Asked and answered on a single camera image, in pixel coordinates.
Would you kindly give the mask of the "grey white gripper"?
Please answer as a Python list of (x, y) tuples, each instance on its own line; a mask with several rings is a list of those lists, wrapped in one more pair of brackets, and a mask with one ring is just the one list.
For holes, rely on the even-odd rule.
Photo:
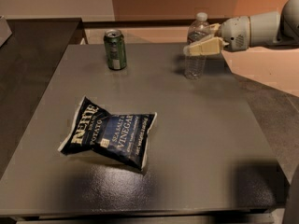
[(185, 46), (186, 56), (210, 56), (220, 54), (223, 49), (231, 52), (244, 51), (249, 48), (250, 26), (249, 17), (231, 18), (222, 25), (209, 25), (210, 32), (219, 37), (212, 37), (205, 41), (193, 42)]

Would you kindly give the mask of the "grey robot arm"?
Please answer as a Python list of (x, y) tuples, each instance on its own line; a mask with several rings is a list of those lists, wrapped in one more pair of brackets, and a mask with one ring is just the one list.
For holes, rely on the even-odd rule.
[(211, 25), (212, 34), (184, 47), (187, 56), (212, 56), (223, 50), (299, 45), (299, 0), (289, 0), (277, 11), (228, 19)]

